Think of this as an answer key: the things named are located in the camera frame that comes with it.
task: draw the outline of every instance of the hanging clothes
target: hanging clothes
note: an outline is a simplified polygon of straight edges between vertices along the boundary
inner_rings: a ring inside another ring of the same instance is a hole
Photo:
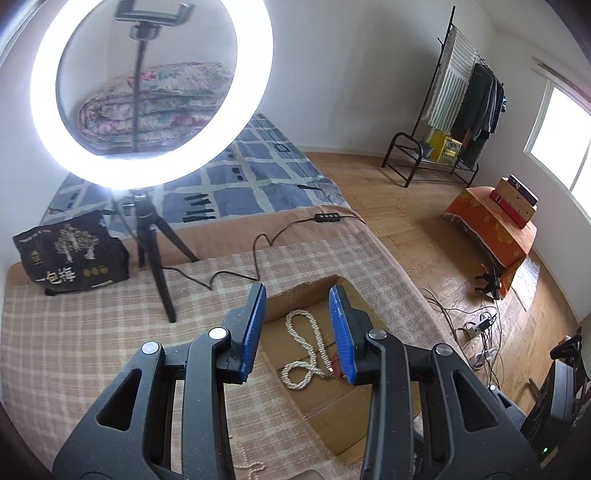
[[[499,120],[501,119],[501,112],[504,112],[503,106],[506,104],[507,99],[505,97],[505,89],[503,88],[503,84],[496,81],[496,109],[495,109],[495,116],[492,120],[491,125],[491,134],[496,132],[496,127],[499,125]]]
[[[427,109],[423,114],[427,125],[445,133],[450,132],[468,89],[477,57],[476,49],[462,32],[452,27]]]
[[[484,65],[477,63],[474,66],[470,84],[466,91],[464,101],[453,124],[451,134],[456,140],[463,141],[466,134],[471,132],[475,140],[480,135],[485,120],[490,121],[491,111],[489,103],[494,101],[496,105],[496,78]]]
[[[493,71],[476,64],[464,102],[452,127],[452,137],[463,143],[458,158],[474,169],[506,105],[505,89]]]

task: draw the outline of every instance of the black bag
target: black bag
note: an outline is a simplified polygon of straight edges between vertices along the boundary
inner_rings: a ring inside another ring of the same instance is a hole
[[[129,253],[100,211],[32,228],[13,237],[22,266],[46,295],[86,290],[129,278]]]

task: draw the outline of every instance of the bed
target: bed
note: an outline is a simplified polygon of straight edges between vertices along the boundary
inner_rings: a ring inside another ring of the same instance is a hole
[[[316,213],[356,215],[336,185],[262,114],[202,171],[152,194],[164,218],[201,259],[182,269],[201,279],[219,270],[252,275],[252,241],[261,232],[273,235]],[[109,198],[99,187],[70,176],[51,207],[63,212],[52,210],[44,223],[108,208]],[[190,213],[194,210],[212,211]],[[125,236],[116,218],[108,221],[113,235]],[[161,234],[158,242],[163,264],[186,262]],[[20,264],[8,273],[0,343],[2,403],[48,467],[95,398],[146,340],[165,347],[191,341],[218,326],[248,294],[251,282],[242,278],[218,277],[213,291],[207,291],[166,271],[178,314],[171,324],[151,272],[138,266],[133,239],[123,243],[130,252],[130,279],[97,290],[48,297]],[[453,345],[405,271],[358,219],[293,225],[273,247],[258,245],[258,262],[268,296],[339,275],[403,342],[422,348]],[[226,405],[239,480],[277,480],[308,469],[326,480],[359,477],[359,463],[339,463],[310,430],[264,354],[257,355],[245,385],[228,386]],[[172,458],[178,465],[177,431]]]
[[[223,103],[231,83],[230,70],[215,62],[145,69],[138,104],[140,154],[173,150],[197,135]],[[131,74],[118,77],[82,102],[77,119],[67,124],[85,148],[100,155],[130,152],[133,84]],[[150,195],[159,214],[175,229],[298,207],[347,206],[335,183],[262,113],[256,113],[237,139],[211,162],[150,189]],[[110,191],[70,174],[41,224],[111,208]],[[111,235],[126,236],[116,216],[106,222]]]
[[[347,206],[337,185],[262,113],[255,114],[240,136],[204,167],[150,190],[157,211],[174,229],[314,205]],[[41,224],[111,208],[108,189],[71,173]],[[116,216],[106,221],[111,235],[127,236]]]

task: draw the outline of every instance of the ring light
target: ring light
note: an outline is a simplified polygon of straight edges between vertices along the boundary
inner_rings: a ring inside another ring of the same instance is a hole
[[[69,0],[49,26],[31,74],[33,122],[47,151],[75,175],[115,190],[160,185],[188,175],[214,159],[242,132],[267,88],[273,33],[263,0],[220,0],[236,31],[236,70],[228,95],[212,120],[176,150],[147,158],[101,157],[67,130],[58,107],[61,56],[78,25],[102,0]]]

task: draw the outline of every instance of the red box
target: red box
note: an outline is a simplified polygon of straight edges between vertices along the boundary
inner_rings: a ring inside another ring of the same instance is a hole
[[[497,203],[506,213],[511,217],[511,219],[517,224],[519,228],[525,228],[528,222],[523,220],[521,215],[517,213],[509,202],[507,202],[501,195],[498,194],[496,190],[491,192],[491,199]]]

